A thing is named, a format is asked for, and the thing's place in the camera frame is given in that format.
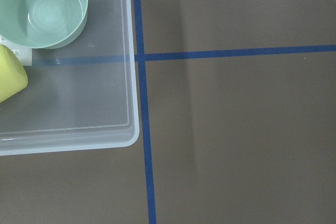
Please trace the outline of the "yellow plastic cup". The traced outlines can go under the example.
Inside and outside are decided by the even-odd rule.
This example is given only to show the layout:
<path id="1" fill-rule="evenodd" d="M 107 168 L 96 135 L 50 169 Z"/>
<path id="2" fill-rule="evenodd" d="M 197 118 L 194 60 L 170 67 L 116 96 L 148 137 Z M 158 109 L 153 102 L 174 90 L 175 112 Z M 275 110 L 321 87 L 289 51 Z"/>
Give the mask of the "yellow plastic cup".
<path id="1" fill-rule="evenodd" d="M 22 63 L 8 47 L 1 45 L 1 102 L 27 85 L 28 76 Z"/>

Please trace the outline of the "mint green bowl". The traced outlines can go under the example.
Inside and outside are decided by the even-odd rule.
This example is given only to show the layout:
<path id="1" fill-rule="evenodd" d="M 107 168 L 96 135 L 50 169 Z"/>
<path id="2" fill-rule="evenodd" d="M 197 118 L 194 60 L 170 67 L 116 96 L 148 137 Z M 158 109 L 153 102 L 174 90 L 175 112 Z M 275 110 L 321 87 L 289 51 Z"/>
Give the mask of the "mint green bowl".
<path id="1" fill-rule="evenodd" d="M 89 0 L 1 0 L 1 36 L 19 46 L 56 49 L 87 22 Z"/>

